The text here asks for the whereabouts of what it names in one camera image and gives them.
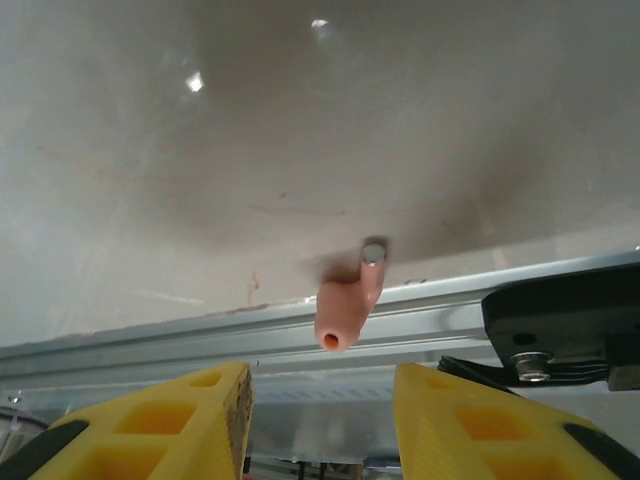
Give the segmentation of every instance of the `screw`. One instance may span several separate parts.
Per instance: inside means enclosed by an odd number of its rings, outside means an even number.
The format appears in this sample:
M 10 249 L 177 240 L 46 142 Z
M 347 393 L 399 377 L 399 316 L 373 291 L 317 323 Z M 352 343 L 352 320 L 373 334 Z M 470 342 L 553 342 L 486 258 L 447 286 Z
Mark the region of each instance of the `screw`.
M 362 261 L 373 267 L 380 265 L 387 258 L 387 249 L 379 243 L 370 243 L 362 249 Z
M 542 352 L 524 352 L 511 357 L 516 364 L 516 373 L 521 382 L 546 382 L 549 374 L 548 362 L 551 355 Z

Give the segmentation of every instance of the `metal rail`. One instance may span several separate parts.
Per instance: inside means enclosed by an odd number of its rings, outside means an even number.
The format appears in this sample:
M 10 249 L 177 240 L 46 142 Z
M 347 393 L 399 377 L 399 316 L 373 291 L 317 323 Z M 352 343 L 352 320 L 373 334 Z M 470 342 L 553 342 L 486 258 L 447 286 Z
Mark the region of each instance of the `metal rail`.
M 255 456 L 353 461 L 355 456 L 395 446 L 392 424 L 389 428 L 387 420 L 375 417 L 390 414 L 397 363 L 430 364 L 443 354 L 495 361 L 480 309 L 489 292 L 530 278 L 639 259 L 640 253 L 629 252 L 389 289 L 360 341 L 342 354 L 317 346 L 313 299 L 3 348 L 0 406 L 15 407 L 18 398 L 21 409 L 53 418 L 196 369 L 241 359 L 251 363 L 255 379 Z M 339 415 L 332 414 L 333 407 Z M 373 413 L 362 414 L 367 409 Z M 333 417 L 339 417 L 337 423 L 332 423 Z M 288 436 L 276 432 L 287 428 L 292 431 Z M 362 448 L 340 450 L 363 432 L 372 438 L 361 441 Z

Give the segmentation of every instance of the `small hole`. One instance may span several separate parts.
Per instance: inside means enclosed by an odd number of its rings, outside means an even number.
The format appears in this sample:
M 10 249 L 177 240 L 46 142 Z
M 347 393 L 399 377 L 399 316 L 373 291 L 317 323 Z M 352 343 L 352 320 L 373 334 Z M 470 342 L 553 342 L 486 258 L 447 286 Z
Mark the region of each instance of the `small hole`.
M 336 348 L 338 348 L 338 345 L 340 345 L 340 342 L 338 341 L 338 337 L 336 337 L 334 334 L 327 333 L 324 336 L 324 344 L 329 350 L 335 350 Z
M 472 440 L 504 441 L 536 438 L 522 418 L 500 407 L 459 405 L 456 417 Z
M 533 345 L 538 339 L 533 333 L 516 333 L 513 336 L 513 343 L 516 345 Z
M 452 390 L 454 387 L 452 384 L 448 383 L 443 378 L 437 377 L 435 375 L 427 377 L 427 385 L 433 388 L 434 390 Z
M 74 467 L 67 480 L 145 480 L 167 453 L 166 448 L 154 445 L 98 447 Z
M 184 402 L 154 401 L 136 406 L 123 418 L 116 433 L 177 435 L 187 424 L 196 405 Z
M 196 378 L 189 385 L 191 385 L 192 387 L 213 387 L 220 381 L 220 378 L 222 378 L 222 375 L 220 375 L 219 373 L 211 373 L 209 375 Z
M 496 480 L 569 480 L 575 476 L 567 468 L 564 459 L 530 454 L 522 450 L 515 452 L 488 453 L 483 455 Z

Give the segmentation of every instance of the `white ceiling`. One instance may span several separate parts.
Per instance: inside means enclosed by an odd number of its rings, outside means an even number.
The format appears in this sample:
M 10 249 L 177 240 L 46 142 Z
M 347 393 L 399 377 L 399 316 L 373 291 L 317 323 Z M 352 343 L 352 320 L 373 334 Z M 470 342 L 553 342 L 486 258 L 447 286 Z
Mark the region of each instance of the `white ceiling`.
M 0 2 L 0 345 L 640 244 L 635 0 Z

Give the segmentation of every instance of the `pink finger-shaped object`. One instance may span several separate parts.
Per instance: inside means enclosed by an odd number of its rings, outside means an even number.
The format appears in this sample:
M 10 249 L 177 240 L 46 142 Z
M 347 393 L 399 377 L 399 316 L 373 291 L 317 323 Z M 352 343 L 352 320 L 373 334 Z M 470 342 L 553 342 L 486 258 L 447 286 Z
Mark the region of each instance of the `pink finger-shaped object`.
M 385 260 L 384 246 L 366 245 L 361 254 L 360 280 L 326 282 L 320 287 L 316 297 L 315 333 L 321 347 L 343 352 L 358 340 L 382 293 Z

